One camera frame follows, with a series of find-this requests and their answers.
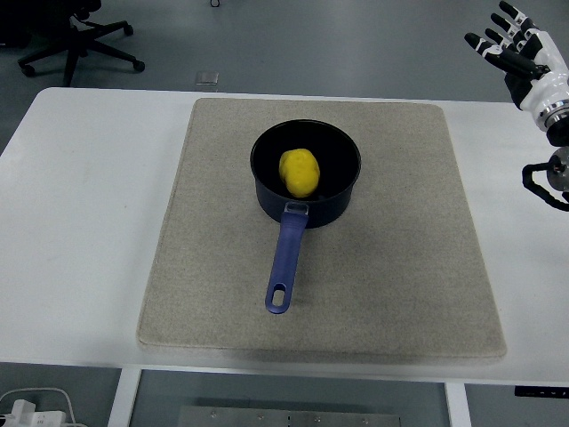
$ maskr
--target power strip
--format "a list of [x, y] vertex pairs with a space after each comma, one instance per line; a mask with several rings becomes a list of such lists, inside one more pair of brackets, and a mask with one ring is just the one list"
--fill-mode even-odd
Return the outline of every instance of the power strip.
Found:
[[4, 427], [63, 427], [65, 412], [36, 412], [36, 405], [24, 399], [14, 402], [12, 413], [6, 416]]

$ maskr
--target saucepan handle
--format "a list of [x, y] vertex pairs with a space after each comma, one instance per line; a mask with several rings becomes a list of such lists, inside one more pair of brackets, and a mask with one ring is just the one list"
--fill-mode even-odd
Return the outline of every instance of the saucepan handle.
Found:
[[[276, 242], [273, 270], [270, 272], [265, 298], [265, 307], [271, 313], [282, 314], [291, 305], [302, 234], [309, 221], [308, 213], [307, 205], [289, 202], [281, 216], [281, 230]], [[274, 304], [277, 291], [284, 293], [283, 301], [279, 305]]]

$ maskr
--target chair base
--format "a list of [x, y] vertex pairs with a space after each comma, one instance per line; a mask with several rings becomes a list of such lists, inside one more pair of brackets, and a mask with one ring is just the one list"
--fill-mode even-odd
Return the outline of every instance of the chair base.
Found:
[[132, 66], [136, 71], [141, 72], [144, 70], [145, 64], [141, 60], [137, 60], [129, 53], [119, 51], [114, 47], [96, 40], [99, 37], [118, 31], [119, 29], [122, 29], [127, 36], [131, 36], [133, 34], [132, 26], [129, 25], [126, 20], [121, 20], [120, 22], [108, 25], [99, 25], [93, 22], [84, 23], [92, 28], [79, 31], [76, 27], [71, 27], [69, 32], [61, 40], [50, 44], [47, 48], [38, 52], [33, 52], [18, 60], [18, 65], [20, 65], [22, 73], [27, 77], [32, 77], [36, 71], [31, 65], [29, 65], [30, 62], [41, 60], [60, 52], [68, 51], [68, 58], [63, 74], [63, 86], [69, 87], [71, 85], [73, 73], [75, 72], [77, 60], [80, 56], [87, 56], [87, 51], [89, 50], [103, 53], [107, 56], [118, 58], [119, 60], [127, 60], [132, 63]]

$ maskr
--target yellow potato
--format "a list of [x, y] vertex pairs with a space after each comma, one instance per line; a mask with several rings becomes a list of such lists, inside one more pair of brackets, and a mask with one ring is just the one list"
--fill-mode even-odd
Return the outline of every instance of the yellow potato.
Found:
[[318, 186], [320, 168], [307, 149], [291, 149], [278, 162], [278, 173], [286, 189], [296, 198], [310, 196]]

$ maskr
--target felt mat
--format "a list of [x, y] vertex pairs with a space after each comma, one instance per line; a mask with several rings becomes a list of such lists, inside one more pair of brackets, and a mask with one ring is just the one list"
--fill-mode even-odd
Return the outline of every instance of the felt mat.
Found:
[[[264, 306], [278, 222], [249, 155], [295, 118], [339, 127], [362, 170], [346, 212], [307, 230], [290, 309]], [[192, 112], [138, 338], [152, 348], [366, 355], [403, 362], [506, 352], [445, 116], [437, 106], [201, 99]]]

